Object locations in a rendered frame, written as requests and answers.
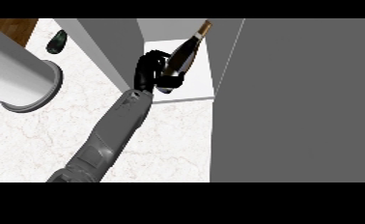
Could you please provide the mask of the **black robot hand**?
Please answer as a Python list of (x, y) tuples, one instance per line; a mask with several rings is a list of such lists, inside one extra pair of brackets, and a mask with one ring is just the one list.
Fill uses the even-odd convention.
[(135, 73), (135, 89), (153, 92), (154, 88), (176, 89), (184, 84), (185, 73), (173, 75), (168, 60), (172, 55), (162, 50), (150, 50), (139, 58)]

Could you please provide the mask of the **dark wine bottle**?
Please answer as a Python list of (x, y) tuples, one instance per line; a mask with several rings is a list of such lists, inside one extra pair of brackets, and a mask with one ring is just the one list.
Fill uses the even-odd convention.
[(207, 36), (212, 26), (213, 23), (206, 20), (193, 37), (172, 53), (156, 83), (157, 90), (163, 94), (171, 94), (184, 84), (184, 78), (196, 60), (200, 44)]

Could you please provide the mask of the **grey open cabinet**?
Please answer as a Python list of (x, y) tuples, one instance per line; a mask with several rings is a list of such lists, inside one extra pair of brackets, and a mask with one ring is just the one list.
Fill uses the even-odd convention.
[(243, 18), (60, 18), (120, 91), (157, 103), (212, 99), (237, 46)]

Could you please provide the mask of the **dark grey cabinet door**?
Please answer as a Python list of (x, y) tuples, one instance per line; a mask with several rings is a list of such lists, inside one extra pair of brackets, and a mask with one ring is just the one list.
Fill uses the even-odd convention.
[(365, 19), (246, 21), (215, 131), (215, 181), (365, 181)]

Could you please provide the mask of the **dark green avocado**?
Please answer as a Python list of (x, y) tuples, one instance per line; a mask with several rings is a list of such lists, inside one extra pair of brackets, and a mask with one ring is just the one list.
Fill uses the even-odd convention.
[(48, 52), (51, 54), (60, 54), (64, 50), (66, 43), (67, 43), (67, 33), (64, 30), (60, 30), (48, 43), (46, 46)]

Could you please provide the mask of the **grey cylindrical appliance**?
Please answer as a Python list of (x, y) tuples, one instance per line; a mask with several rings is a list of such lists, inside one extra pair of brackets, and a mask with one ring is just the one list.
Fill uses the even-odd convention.
[(57, 63), (40, 60), (0, 32), (0, 104), (17, 113), (42, 108), (55, 98), (63, 84)]

